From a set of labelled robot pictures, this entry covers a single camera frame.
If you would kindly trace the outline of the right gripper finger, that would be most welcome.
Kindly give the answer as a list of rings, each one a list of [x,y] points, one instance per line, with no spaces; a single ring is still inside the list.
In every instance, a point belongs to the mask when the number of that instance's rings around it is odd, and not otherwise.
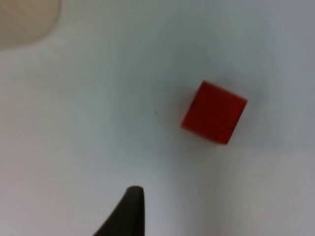
[[[145,197],[141,186],[130,186],[121,200],[94,233],[94,236],[144,236]]]

